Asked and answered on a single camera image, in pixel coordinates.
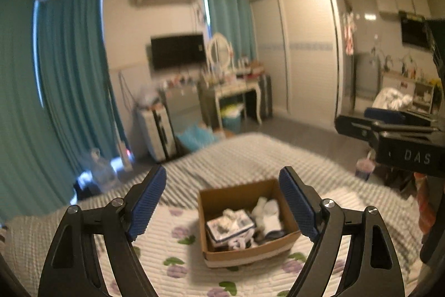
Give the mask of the person's right hand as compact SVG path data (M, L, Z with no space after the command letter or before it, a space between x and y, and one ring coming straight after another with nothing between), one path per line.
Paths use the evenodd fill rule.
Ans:
M416 200L419 207L419 228L424 235L427 235L436 221L436 213L429 201L427 176L421 173L414 173L414 177L417 187Z

